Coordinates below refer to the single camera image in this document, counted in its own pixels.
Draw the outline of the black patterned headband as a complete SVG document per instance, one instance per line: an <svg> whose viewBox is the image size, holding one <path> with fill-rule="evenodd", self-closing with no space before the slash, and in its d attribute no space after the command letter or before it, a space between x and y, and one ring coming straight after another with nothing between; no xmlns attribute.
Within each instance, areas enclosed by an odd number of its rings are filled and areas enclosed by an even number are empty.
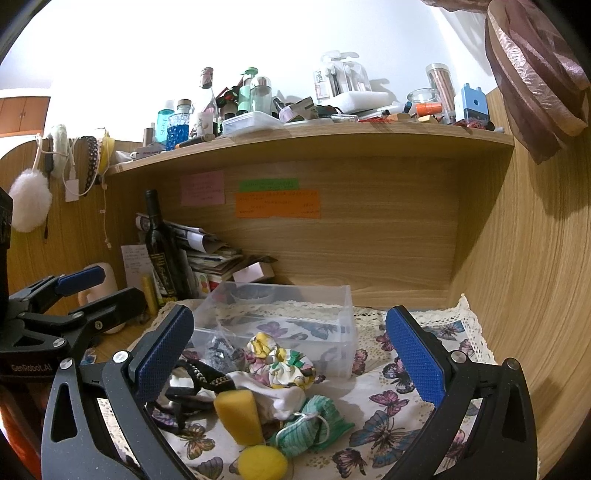
<svg viewBox="0 0 591 480"><path fill-rule="evenodd" d="M228 375L200 360L182 356L157 398L146 408L160 429L178 435L193 417L211 412L219 394L235 389Z"/></svg>

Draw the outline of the yellow green kitchen sponge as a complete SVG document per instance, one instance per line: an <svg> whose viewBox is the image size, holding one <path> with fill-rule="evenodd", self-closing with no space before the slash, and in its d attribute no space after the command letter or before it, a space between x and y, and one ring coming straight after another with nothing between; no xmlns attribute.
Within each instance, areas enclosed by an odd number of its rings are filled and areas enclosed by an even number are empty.
<svg viewBox="0 0 591 480"><path fill-rule="evenodd" d="M253 446L264 442L252 391L242 389L221 392L216 396L213 406L218 420L238 445Z"/></svg>

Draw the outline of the white cloth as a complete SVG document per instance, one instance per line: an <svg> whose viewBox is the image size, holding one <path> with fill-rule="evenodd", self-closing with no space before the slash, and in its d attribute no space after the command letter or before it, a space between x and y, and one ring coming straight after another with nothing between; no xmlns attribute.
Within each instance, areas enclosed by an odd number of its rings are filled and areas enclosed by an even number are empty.
<svg viewBox="0 0 591 480"><path fill-rule="evenodd" d="M294 418L294 414L300 412L307 401L304 390L297 386L273 389L263 385L249 373L239 371L228 373L228 378L231 378L237 389L252 392L263 424Z"/></svg>

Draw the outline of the floral fabric scrunchie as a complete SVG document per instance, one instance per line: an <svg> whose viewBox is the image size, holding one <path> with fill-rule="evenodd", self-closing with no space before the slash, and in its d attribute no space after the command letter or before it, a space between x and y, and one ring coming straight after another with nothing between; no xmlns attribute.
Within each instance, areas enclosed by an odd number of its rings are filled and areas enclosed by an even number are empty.
<svg viewBox="0 0 591 480"><path fill-rule="evenodd" d="M307 390L315 382L315 365L300 351L284 348L259 332L245 349L246 371L271 389L298 387Z"/></svg>

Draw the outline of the round yellow sponge ball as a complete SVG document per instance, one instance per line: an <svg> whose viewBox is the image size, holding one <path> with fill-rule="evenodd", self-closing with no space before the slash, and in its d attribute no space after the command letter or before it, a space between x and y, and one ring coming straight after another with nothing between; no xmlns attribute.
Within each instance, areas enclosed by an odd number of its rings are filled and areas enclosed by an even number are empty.
<svg viewBox="0 0 591 480"><path fill-rule="evenodd" d="M238 456L238 473L245 480L280 480L287 466L283 453L267 445L247 447Z"/></svg>

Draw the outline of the green knitted cloth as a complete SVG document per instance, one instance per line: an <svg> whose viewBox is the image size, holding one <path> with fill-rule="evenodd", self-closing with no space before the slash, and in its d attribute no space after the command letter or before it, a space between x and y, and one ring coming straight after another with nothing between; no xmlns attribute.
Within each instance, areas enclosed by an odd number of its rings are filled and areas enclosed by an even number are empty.
<svg viewBox="0 0 591 480"><path fill-rule="evenodd" d="M327 449L353 426L332 399L315 395L304 402L300 412L294 413L294 419L273 435L270 445L291 459L308 451Z"/></svg>

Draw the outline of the cream roller pad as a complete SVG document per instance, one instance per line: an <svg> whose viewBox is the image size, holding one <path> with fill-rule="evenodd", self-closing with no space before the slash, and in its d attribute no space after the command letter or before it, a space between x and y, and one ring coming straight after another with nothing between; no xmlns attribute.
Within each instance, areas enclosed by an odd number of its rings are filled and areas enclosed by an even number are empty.
<svg viewBox="0 0 591 480"><path fill-rule="evenodd" d="M85 270L90 269L92 267L100 267L104 274L105 274L105 278L102 281L102 283L89 287L79 293L77 293L77 300L78 300L78 304L80 307L84 307L88 304L94 303L100 299L103 299L104 297L107 297L111 294L114 294L118 291L118 287L117 287L117 283L116 283L116 279L115 279L115 274L114 271L111 267L110 264L105 263L105 262L99 262L99 263L95 263L95 264L91 264L88 265L87 267L85 267ZM95 311L96 309L90 311L90 318L92 318L92 320L95 320L97 317L97 315L99 313L102 313L99 310ZM109 330L104 330L103 331L105 334L107 335L112 335L115 333L120 332L125 326L125 323L119 324Z"/></svg>

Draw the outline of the white handwritten paper note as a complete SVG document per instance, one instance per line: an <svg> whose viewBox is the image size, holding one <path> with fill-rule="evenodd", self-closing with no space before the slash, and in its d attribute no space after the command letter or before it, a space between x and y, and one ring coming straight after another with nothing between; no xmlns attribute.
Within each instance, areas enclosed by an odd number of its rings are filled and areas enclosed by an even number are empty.
<svg viewBox="0 0 591 480"><path fill-rule="evenodd" d="M142 278L152 273L152 264L144 244L122 245L120 247L126 284L128 287L142 289Z"/></svg>

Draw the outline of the dark wine bottle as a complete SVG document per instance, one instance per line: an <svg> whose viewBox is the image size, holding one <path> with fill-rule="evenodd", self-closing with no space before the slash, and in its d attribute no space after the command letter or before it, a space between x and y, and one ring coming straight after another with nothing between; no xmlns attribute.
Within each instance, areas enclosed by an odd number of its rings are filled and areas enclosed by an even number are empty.
<svg viewBox="0 0 591 480"><path fill-rule="evenodd" d="M150 223L145 243L152 267L163 288L161 296L166 301L187 299L190 289L179 249L163 220L157 191L147 190L145 200Z"/></svg>

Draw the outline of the small pink white box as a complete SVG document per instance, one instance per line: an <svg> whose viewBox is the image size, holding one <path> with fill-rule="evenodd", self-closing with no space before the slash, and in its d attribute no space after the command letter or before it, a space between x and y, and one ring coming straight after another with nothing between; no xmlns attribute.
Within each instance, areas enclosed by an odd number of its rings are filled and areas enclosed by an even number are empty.
<svg viewBox="0 0 591 480"><path fill-rule="evenodd" d="M270 263L261 261L245 266L232 274L232 279L236 283L259 283L273 279L273 277L273 267Z"/></svg>

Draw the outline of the pink sticky note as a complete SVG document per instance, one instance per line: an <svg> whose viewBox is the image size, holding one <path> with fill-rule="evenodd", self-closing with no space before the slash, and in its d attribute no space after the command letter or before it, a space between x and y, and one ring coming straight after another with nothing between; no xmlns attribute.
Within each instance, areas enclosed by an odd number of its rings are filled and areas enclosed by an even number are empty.
<svg viewBox="0 0 591 480"><path fill-rule="evenodd" d="M180 179L180 203L186 207L223 205L224 173L218 170L183 176Z"/></svg>

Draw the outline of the clear plastic storage box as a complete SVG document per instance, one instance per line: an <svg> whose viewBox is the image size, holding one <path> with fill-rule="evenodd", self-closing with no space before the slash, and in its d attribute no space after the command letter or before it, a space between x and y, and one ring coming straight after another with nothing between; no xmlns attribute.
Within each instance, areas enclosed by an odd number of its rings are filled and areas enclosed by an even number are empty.
<svg viewBox="0 0 591 480"><path fill-rule="evenodd" d="M223 282L193 311L189 342L201 359L238 360L257 333L304 353L319 375L349 378L358 333L349 286Z"/></svg>

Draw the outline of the blue beads bottle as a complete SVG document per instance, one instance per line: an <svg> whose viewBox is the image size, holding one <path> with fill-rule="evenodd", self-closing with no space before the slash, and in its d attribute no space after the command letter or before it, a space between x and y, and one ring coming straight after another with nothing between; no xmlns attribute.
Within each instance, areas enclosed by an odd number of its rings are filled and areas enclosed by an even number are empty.
<svg viewBox="0 0 591 480"><path fill-rule="evenodd" d="M174 150L178 144L188 140L191 108L190 99L177 102L175 112L168 119L165 141L167 151Z"/></svg>

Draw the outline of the green sticky note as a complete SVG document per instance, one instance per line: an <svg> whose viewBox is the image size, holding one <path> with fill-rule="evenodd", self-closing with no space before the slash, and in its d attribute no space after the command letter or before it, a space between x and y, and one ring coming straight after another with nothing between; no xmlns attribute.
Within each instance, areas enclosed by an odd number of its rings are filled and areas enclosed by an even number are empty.
<svg viewBox="0 0 591 480"><path fill-rule="evenodd" d="M239 183L240 193L263 191L287 191L300 189L297 178L260 178L243 180Z"/></svg>

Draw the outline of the orange sticky note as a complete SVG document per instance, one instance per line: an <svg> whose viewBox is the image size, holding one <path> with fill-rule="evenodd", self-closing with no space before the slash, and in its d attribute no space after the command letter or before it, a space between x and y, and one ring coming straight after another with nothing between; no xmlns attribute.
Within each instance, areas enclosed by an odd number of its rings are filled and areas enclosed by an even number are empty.
<svg viewBox="0 0 591 480"><path fill-rule="evenodd" d="M239 219L321 218L321 195L315 189L240 192L235 194Z"/></svg>

